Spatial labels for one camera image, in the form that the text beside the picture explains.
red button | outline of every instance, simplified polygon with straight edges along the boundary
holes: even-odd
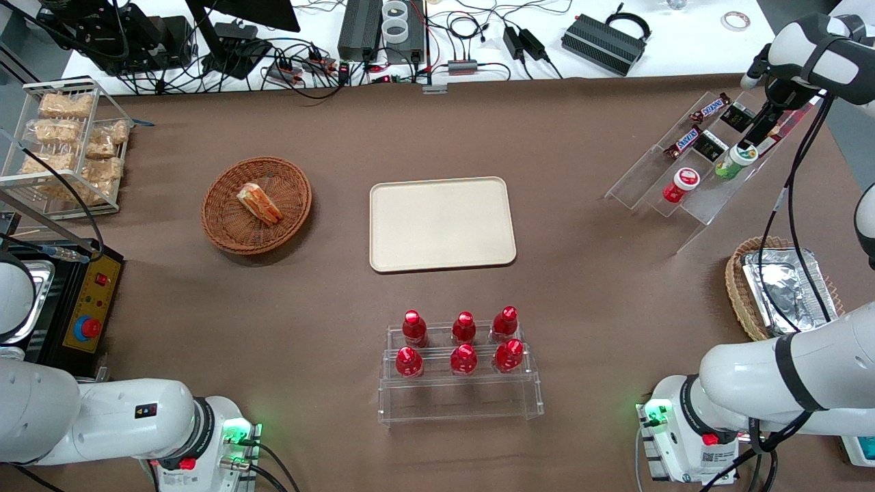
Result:
[[[82,334],[86,338],[94,338],[95,336],[101,334],[101,322],[100,320],[95,320],[91,318],[90,320],[85,320],[82,323]]]

emergency stop button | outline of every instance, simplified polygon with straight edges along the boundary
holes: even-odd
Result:
[[[716,434],[705,434],[704,436],[702,436],[702,442],[706,446],[715,446],[717,443],[720,442],[720,438],[717,437]]]
[[[89,341],[101,334],[101,321],[91,316],[80,316],[73,325],[73,335],[78,341]]]

brown tablecloth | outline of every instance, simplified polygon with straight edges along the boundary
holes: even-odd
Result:
[[[134,131],[122,211],[100,218],[106,243],[128,260],[108,326],[112,374],[232,398],[264,423],[265,443],[305,492],[634,490],[634,404],[663,377],[697,372],[714,345],[746,340],[725,293],[725,260],[762,234],[802,131],[676,256],[685,224],[632,215],[602,196],[702,92],[735,95],[735,80],[469,84],[441,96],[382,86],[320,104],[291,92],[122,99],[157,126]],[[258,155],[306,172],[311,219],[274,255],[229,257],[201,232],[200,202],[225,168]],[[491,175],[507,182],[513,264],[371,270],[372,185]],[[862,305],[873,273],[853,231],[860,190],[828,131],[797,187],[802,244],[844,305]],[[387,324],[409,308],[436,322],[461,310],[490,317],[507,304],[520,309],[535,351],[545,415],[377,423]],[[837,438],[794,437],[780,462],[775,491],[875,484],[875,471],[842,463]],[[749,470],[731,489],[746,488]],[[130,459],[36,471],[68,492],[150,490]],[[697,490],[642,472],[646,490]],[[0,489],[40,490],[8,467]]]

wicker basket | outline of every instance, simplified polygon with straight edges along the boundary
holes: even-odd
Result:
[[[761,239],[761,237],[754,237],[742,242],[735,250],[735,253],[729,258],[729,262],[726,263],[726,290],[729,292],[732,309],[735,311],[738,322],[741,323],[747,335],[755,341],[766,340],[771,337],[763,325],[760,318],[760,310],[747,285],[747,278],[741,269],[741,257],[746,253],[758,250]],[[793,244],[790,241],[779,237],[770,235],[766,238],[767,248],[790,248],[792,246]],[[842,306],[842,301],[838,298],[838,294],[836,294],[836,287],[826,275],[823,275],[823,280],[826,282],[832,302],[836,305],[836,313],[839,316],[843,315],[844,307]]]
[[[283,213],[269,226],[238,200],[247,182],[256,183]],[[231,166],[210,186],[200,208],[200,223],[217,248],[236,255],[258,255],[291,239],[310,213],[310,182],[298,167],[273,157],[251,158]]]

plastic bottle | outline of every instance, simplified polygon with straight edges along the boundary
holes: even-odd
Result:
[[[450,369],[456,376],[468,376],[477,367],[477,352],[474,347],[463,343],[456,347],[450,354]]]
[[[493,357],[493,367],[501,373],[508,373],[522,363],[525,357],[522,342],[516,338],[498,346]]]
[[[502,309],[501,313],[498,313],[493,320],[492,328],[489,330],[489,338],[495,343],[502,343],[514,338],[516,328],[519,326],[516,314],[516,308],[513,306]]]
[[[723,162],[717,164],[714,173],[723,179],[732,179],[739,175],[743,169],[757,161],[760,155],[756,147],[741,150],[737,145],[726,152]]]
[[[477,327],[474,325],[473,315],[468,311],[459,313],[456,322],[452,324],[452,342],[457,346],[473,343],[475,334],[477,334]]]
[[[420,377],[425,372],[423,357],[414,348],[401,347],[395,358],[395,369],[404,377]]]
[[[690,190],[699,186],[699,173],[695,169],[682,167],[677,170],[675,177],[662,189],[662,198],[677,203]]]
[[[429,344],[429,333],[425,326],[425,320],[414,310],[404,314],[404,322],[401,324],[404,340],[407,345],[416,348],[425,348]]]

